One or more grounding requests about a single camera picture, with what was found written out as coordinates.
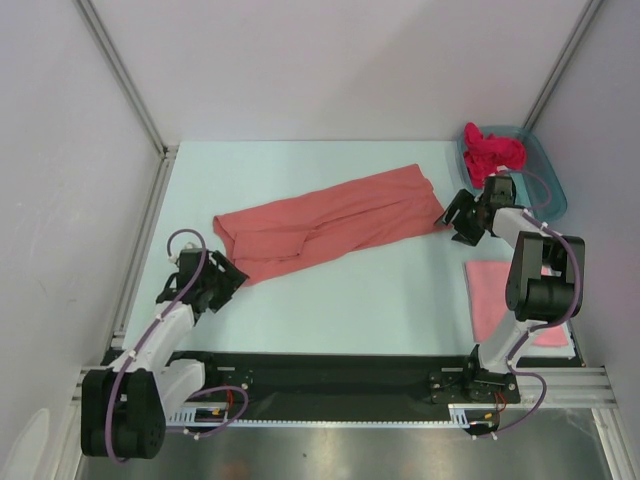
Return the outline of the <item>salmon t shirt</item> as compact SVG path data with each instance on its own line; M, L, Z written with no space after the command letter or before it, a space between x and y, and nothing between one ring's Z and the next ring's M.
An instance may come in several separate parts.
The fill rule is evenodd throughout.
M226 257L258 283L351 252L441 231L444 213L418 165L217 215Z

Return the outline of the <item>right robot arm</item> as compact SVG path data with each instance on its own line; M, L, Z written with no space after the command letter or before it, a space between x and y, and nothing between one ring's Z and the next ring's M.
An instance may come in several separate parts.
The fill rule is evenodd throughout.
M559 234L515 200L513 179L493 175L478 196L459 190L435 222L451 226L453 239L464 245L477 245L489 232L513 248L504 293L508 313L494 333L474 347L449 385L455 399L488 403L504 394L517 402L516 367L523 350L581 308L584 240Z

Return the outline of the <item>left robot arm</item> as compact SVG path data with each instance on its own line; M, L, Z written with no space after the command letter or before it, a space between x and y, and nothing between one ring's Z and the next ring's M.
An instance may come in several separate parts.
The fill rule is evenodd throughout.
M80 446L88 457L116 463L154 458L169 419L189 400L241 395L241 406L248 406L245 388L221 385L220 374L203 360L174 356L200 317L225 306L248 275L221 252L202 248L183 249L175 264L139 339L108 366L84 376Z

